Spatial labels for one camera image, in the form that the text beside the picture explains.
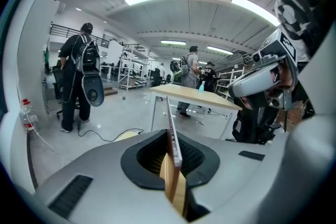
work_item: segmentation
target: water bottle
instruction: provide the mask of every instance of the water bottle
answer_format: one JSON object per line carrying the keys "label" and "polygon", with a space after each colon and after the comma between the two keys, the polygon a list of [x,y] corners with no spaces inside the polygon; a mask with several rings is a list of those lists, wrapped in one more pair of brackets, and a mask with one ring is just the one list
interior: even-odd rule
{"label": "water bottle", "polygon": [[33,106],[27,99],[22,100],[22,107],[20,110],[20,118],[23,123],[24,128],[26,131],[35,130],[36,133],[39,133],[39,122],[38,117],[34,112]]}
{"label": "water bottle", "polygon": [[205,83],[205,81],[203,81],[202,85],[199,87],[200,92],[204,92],[204,83]]}

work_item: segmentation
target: blue bottle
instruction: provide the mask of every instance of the blue bottle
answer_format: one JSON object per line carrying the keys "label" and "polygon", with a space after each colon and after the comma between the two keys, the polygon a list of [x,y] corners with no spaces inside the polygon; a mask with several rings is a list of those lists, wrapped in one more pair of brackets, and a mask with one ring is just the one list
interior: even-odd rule
{"label": "blue bottle", "polygon": [[203,81],[202,85],[199,87],[200,92],[204,92],[204,83],[205,83],[205,81]]}

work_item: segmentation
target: sneaker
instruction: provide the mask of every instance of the sneaker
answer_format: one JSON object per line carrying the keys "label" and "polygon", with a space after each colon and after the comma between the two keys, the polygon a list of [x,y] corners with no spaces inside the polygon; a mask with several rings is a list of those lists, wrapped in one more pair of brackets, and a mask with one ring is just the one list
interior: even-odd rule
{"label": "sneaker", "polygon": [[180,112],[179,116],[182,117],[182,118],[185,118],[185,119],[190,119],[191,118],[190,115],[188,115],[187,113],[183,113],[183,112]]}
{"label": "sneaker", "polygon": [[67,130],[63,129],[62,127],[59,129],[59,131],[60,131],[60,132],[65,132],[65,133],[67,133],[67,134],[70,133],[70,131],[67,131]]}

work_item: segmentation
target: workbench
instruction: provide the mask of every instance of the workbench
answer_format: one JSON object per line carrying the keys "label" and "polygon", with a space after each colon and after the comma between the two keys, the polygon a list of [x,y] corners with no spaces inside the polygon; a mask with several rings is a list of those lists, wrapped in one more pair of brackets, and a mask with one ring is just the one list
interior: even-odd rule
{"label": "workbench", "polygon": [[241,107],[232,102],[216,95],[213,92],[200,92],[199,90],[179,86],[175,84],[166,84],[149,88],[152,92],[150,101],[150,117],[147,132],[153,131],[154,113],[156,105],[156,97],[169,98],[170,100],[181,101],[193,105],[200,105],[210,108],[216,112],[227,116],[227,121],[220,135],[214,134],[213,138],[225,139],[232,134],[233,124],[237,119],[237,113]]}

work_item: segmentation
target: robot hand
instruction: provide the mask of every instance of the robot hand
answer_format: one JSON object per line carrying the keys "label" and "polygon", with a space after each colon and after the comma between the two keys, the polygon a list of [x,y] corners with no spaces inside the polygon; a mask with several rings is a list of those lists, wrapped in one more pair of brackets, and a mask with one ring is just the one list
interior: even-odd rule
{"label": "robot hand", "polygon": [[265,106],[289,110],[291,92],[298,79],[296,51],[277,29],[252,56],[253,67],[228,87],[233,98],[241,98],[249,109]]}

